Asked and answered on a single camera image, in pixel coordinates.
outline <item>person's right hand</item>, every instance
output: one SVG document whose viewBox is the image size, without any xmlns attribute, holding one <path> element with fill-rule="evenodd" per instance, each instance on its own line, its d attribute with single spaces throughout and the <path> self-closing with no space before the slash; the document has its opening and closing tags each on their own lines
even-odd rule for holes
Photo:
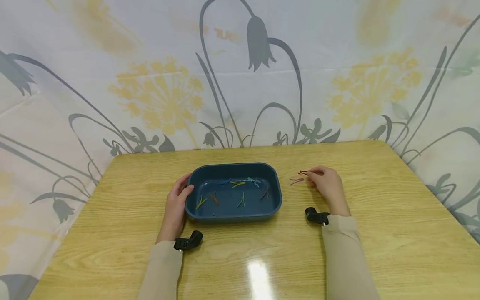
<svg viewBox="0 0 480 300">
<path fill-rule="evenodd" d="M 324 166 L 313 167 L 307 172 L 307 182 L 326 199 L 332 215 L 351 216 L 342 179 L 334 169 Z"/>
</svg>

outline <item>tray rim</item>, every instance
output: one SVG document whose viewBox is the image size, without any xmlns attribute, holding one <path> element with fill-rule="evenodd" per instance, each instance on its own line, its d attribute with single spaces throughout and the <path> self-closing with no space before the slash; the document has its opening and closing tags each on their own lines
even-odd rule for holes
<svg viewBox="0 0 480 300">
<path fill-rule="evenodd" d="M 198 168 L 196 168 L 190 175 L 190 178 L 188 179 L 188 183 L 187 185 L 190 184 L 190 180 L 192 179 L 192 174 L 195 173 L 196 171 L 202 169 L 202 168 L 206 168 L 206 167 L 215 167 L 215 166 L 225 166 L 225 165 L 230 165 L 230 166 L 233 166 L 233 165 L 265 165 L 267 167 L 269 167 L 274 175 L 275 175 L 275 179 L 277 181 L 277 184 L 278 184 L 278 188 L 280 190 L 280 199 L 278 201 L 278 205 L 277 207 L 272 210 L 272 212 L 268 213 L 268 214 L 256 214 L 256 215 L 242 215 L 242 216 L 228 216 L 228 217 L 214 217 L 214 216 L 197 216 L 197 215 L 194 215 L 192 214 L 192 212 L 188 209 L 187 205 L 185 205 L 185 212 L 188 214 L 189 217 L 195 219 L 195 220 L 229 220 L 229 219 L 237 219 L 237 218 L 250 218 L 250 217 L 270 217 L 270 216 L 273 216 L 274 214 L 277 213 L 277 211 L 280 209 L 280 207 L 282 206 L 282 202 L 283 202 L 283 196 L 282 196 L 282 188 L 280 187 L 280 180 L 278 179 L 278 174 L 276 173 L 275 169 L 267 164 L 267 163 L 264 163 L 264 162 L 251 162 L 251 163 L 229 163 L 229 164 L 213 164 L 213 165 L 203 165 L 203 166 L 200 166 Z"/>
</svg>

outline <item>hand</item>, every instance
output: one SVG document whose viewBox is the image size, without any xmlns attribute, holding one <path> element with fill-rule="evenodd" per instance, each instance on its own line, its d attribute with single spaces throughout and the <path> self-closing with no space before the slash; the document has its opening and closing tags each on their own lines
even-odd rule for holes
<svg viewBox="0 0 480 300">
<path fill-rule="evenodd" d="M 185 200 L 193 191 L 193 185 L 187 186 L 188 178 L 190 178 L 190 173 L 183 175 L 173 184 L 172 190 L 168 193 L 162 227 L 156 239 L 157 243 L 163 240 L 174 241 L 180 237 L 183 230 Z"/>
<path fill-rule="evenodd" d="M 307 182 L 311 186 L 316 186 L 320 194 L 326 199 L 331 214 L 351 216 L 343 192 L 342 179 L 334 169 L 317 166 L 308 170 L 307 176 Z"/>
</svg>

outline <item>blue plastic tray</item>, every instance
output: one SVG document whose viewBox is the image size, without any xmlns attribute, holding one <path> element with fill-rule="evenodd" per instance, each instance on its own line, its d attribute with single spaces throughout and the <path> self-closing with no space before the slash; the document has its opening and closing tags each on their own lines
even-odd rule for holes
<svg viewBox="0 0 480 300">
<path fill-rule="evenodd" d="M 248 181 L 256 180 L 259 187 Z M 245 181 L 232 188 L 230 181 Z M 203 223 L 251 222 L 269 219 L 282 205 L 282 191 L 275 170 L 265 163 L 207 165 L 196 169 L 189 184 L 195 188 L 187 197 L 185 211 Z M 268 187 L 268 196 L 262 198 Z M 218 205 L 210 197 L 215 195 Z M 201 198 L 207 197 L 198 209 Z"/>
</svg>

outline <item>person's left hand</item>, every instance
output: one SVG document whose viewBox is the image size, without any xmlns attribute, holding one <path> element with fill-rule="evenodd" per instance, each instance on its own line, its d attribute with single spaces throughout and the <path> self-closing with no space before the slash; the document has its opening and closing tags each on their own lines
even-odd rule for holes
<svg viewBox="0 0 480 300">
<path fill-rule="evenodd" d="M 185 174 L 178 179 L 175 184 L 173 184 L 170 193 L 168 193 L 162 227 L 156 239 L 157 243 L 163 240 L 174 241 L 180 237 L 181 231 L 183 230 L 185 200 L 193 191 L 193 185 L 187 186 L 190 174 L 191 173 Z"/>
</svg>

